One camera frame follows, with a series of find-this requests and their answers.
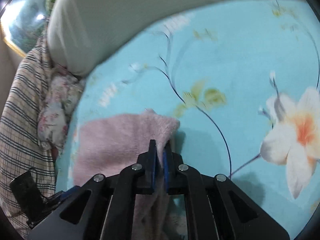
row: checkered blanket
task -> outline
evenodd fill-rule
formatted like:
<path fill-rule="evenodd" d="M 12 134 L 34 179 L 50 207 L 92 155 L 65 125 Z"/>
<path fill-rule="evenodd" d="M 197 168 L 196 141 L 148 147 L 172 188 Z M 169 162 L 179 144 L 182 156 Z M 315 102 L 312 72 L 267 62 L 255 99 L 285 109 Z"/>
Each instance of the checkered blanket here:
<path fill-rule="evenodd" d="M 27 218 L 22 214 L 9 183 L 35 167 L 34 180 L 44 196 L 55 191 L 51 152 L 39 146 L 37 119 L 45 106 L 51 76 L 46 28 L 37 45 L 20 63 L 0 120 L 0 206 L 14 228 L 27 238 Z"/>

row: blue floral bedsheet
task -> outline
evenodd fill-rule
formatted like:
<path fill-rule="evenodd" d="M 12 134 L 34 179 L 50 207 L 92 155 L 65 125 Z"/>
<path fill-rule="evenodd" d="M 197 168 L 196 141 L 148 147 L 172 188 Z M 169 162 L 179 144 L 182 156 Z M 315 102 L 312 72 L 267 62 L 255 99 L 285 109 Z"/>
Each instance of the blue floral bedsheet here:
<path fill-rule="evenodd" d="M 230 176 L 295 238 L 320 201 L 318 46 L 320 24 L 297 0 L 229 1 L 153 24 L 88 77 L 56 190 L 73 186 L 81 125 L 152 108 L 180 119 L 186 164 Z"/>

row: black cable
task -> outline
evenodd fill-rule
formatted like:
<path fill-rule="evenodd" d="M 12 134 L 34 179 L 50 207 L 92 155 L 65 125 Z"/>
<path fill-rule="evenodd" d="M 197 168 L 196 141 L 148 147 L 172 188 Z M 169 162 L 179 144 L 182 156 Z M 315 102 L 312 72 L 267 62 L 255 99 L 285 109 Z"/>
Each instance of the black cable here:
<path fill-rule="evenodd" d="M 28 171 L 31 171 L 31 170 L 35 170 L 34 173 L 36 174 L 36 184 L 37 184 L 37 182 L 38 182 L 38 173 L 36 172 L 36 168 L 35 168 L 35 167 L 31 167 L 31 168 L 28 169 Z M 49 199 L 48 197 L 42 195 L 41 192 L 40 192 L 40 195 L 41 195 L 43 198 L 45 198 L 45 199 Z"/>

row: orange flower center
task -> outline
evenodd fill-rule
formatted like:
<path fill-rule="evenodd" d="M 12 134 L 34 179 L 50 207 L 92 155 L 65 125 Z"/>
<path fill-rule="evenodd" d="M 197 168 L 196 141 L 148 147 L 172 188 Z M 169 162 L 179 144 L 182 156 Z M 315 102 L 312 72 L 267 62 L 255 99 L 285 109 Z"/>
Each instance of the orange flower center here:
<path fill-rule="evenodd" d="M 295 124 L 297 132 L 297 141 L 306 146 L 316 139 L 316 124 L 315 119 L 309 113 L 297 114 L 290 118 L 290 121 Z"/>

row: reflective surface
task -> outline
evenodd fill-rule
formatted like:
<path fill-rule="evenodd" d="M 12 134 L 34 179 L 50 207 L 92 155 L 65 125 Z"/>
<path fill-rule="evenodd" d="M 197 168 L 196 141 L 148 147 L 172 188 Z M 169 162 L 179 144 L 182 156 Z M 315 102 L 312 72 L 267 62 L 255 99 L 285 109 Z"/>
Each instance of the reflective surface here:
<path fill-rule="evenodd" d="M 19 54 L 36 44 L 47 17 L 45 0 L 12 0 L 1 17 L 5 42 Z"/>

